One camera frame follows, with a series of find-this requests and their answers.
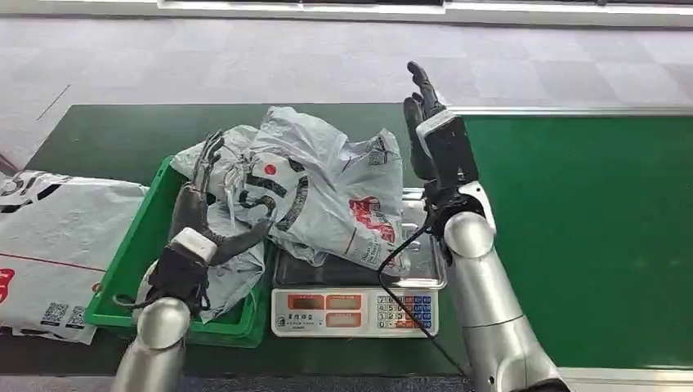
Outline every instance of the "green table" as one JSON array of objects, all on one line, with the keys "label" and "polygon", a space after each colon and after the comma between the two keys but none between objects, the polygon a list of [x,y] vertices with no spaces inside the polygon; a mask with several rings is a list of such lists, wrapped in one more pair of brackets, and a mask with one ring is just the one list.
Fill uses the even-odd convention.
[{"label": "green table", "polygon": [[[267,106],[74,106],[29,168],[148,184],[163,157],[210,131],[257,125]],[[405,186],[421,186],[400,105],[293,106],[354,140],[393,131]],[[693,118],[518,114],[465,117],[499,224],[499,253],[545,349],[561,367],[690,368]],[[445,290],[439,340],[464,360]],[[112,374],[126,346],[103,332],[91,347],[0,341],[13,353],[0,359],[5,373]],[[433,375],[453,368],[423,340],[299,341],[268,331],[255,350],[192,346],[186,372]]]}]

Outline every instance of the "red stripe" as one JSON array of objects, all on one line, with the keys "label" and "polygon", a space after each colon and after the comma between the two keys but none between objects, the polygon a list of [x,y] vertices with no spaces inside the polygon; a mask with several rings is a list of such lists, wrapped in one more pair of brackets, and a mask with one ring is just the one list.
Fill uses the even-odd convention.
[{"label": "red stripe", "polygon": [[93,268],[93,267],[86,267],[85,265],[77,265],[77,264],[63,263],[63,262],[54,261],[54,260],[39,259],[39,258],[37,258],[37,257],[10,255],[10,254],[1,253],[1,252],[0,252],[0,256],[10,257],[10,258],[12,258],[12,259],[29,260],[29,261],[38,261],[38,262],[46,263],[46,264],[61,265],[61,266],[63,266],[63,267],[80,268],[80,269],[82,269],[82,270],[90,270],[90,271],[96,271],[96,272],[106,272],[105,269],[99,269],[99,268]]}]

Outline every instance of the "black cable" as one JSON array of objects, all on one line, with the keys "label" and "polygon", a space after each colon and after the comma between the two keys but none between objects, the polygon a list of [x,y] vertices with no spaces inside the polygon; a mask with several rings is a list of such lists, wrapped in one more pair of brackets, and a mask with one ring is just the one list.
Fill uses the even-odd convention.
[{"label": "black cable", "polygon": [[145,308],[153,303],[156,302],[159,298],[161,298],[161,294],[157,293],[153,295],[150,299],[142,301],[140,303],[137,303],[135,300],[132,299],[132,297],[125,295],[125,294],[116,294],[113,296],[113,302],[115,302],[116,305],[122,306],[125,309],[142,309]]},{"label": "black cable", "polygon": [[450,356],[450,354],[448,354],[448,352],[443,348],[443,346],[440,345],[440,343],[438,343],[438,341],[436,340],[436,337],[433,336],[433,335],[426,329],[426,327],[423,326],[423,324],[421,323],[421,320],[419,320],[418,318],[414,317],[414,314],[412,313],[412,311],[411,311],[407,306],[405,306],[405,304],[402,303],[402,301],[400,301],[399,298],[397,298],[397,296],[395,295],[395,293],[393,293],[393,292],[385,285],[385,283],[382,281],[382,271],[383,271],[383,270],[385,269],[385,267],[390,263],[390,261],[391,261],[392,259],[394,259],[395,256],[397,256],[397,255],[400,254],[402,251],[404,251],[404,250],[405,250],[416,238],[420,237],[421,234],[424,234],[424,233],[426,232],[426,230],[428,230],[427,225],[423,225],[421,228],[419,228],[418,230],[416,230],[411,236],[409,236],[409,238],[407,238],[399,247],[397,247],[394,251],[392,251],[392,253],[390,253],[390,255],[388,255],[388,256],[385,258],[385,260],[382,262],[382,264],[380,264],[380,267],[378,267],[378,270],[377,270],[377,273],[378,273],[378,282],[380,283],[380,287],[381,287],[383,290],[385,290],[385,292],[387,293],[387,295],[389,295],[393,300],[395,300],[395,302],[397,303],[397,305],[399,305],[400,308],[402,308],[402,309],[405,311],[405,313],[416,323],[416,326],[418,327],[418,329],[420,329],[421,332],[423,332],[423,334],[426,335],[426,338],[428,338],[428,340],[429,340],[431,343],[433,343],[433,345],[438,349],[438,351],[440,351],[440,353],[443,354],[443,356],[445,357],[445,359],[447,359],[448,362],[450,362],[451,365],[453,365],[455,368],[457,368],[457,370],[458,370],[460,376],[462,376],[463,378],[469,378],[469,377],[467,376],[467,374],[464,372],[464,370],[462,369],[462,366],[460,366],[460,364],[457,363],[457,361],[455,361],[455,360],[453,359],[453,357]]}]

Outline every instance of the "red logo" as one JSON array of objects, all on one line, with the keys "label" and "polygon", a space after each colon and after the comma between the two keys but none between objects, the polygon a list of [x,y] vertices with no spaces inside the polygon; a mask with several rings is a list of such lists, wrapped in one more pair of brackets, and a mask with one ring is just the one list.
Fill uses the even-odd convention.
[{"label": "red logo", "polygon": [[380,201],[374,196],[368,196],[362,200],[349,200],[351,214],[357,221],[363,223],[371,230],[380,232],[380,237],[389,243],[395,242],[395,230],[383,214],[380,213]]},{"label": "red logo", "polygon": [[268,176],[273,176],[276,172],[277,172],[277,168],[275,167],[275,165],[272,165],[272,164],[265,165],[265,173]]},{"label": "red logo", "polygon": [[0,304],[7,299],[10,290],[10,281],[15,277],[15,271],[9,268],[0,269]]}]

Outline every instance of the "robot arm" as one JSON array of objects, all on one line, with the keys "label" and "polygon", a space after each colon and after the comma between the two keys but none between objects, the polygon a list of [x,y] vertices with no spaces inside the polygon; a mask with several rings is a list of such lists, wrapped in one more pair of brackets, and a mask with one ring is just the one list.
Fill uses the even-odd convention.
[{"label": "robot arm", "polygon": [[569,391],[534,335],[496,253],[494,217],[464,121],[438,102],[421,67],[410,62],[408,69],[422,92],[404,103],[412,166],[428,181],[428,222],[448,259],[448,286],[476,390]]},{"label": "robot arm", "polygon": [[207,270],[227,262],[262,241],[271,221],[258,222],[247,233],[224,237],[207,221],[207,187],[212,166],[223,145],[221,132],[211,134],[195,163],[191,182],[178,193],[169,230],[169,243],[151,274],[151,289],[138,303],[114,301],[135,310],[137,336],[125,351],[112,392],[173,392],[185,362],[185,336],[190,320],[209,305]]}]

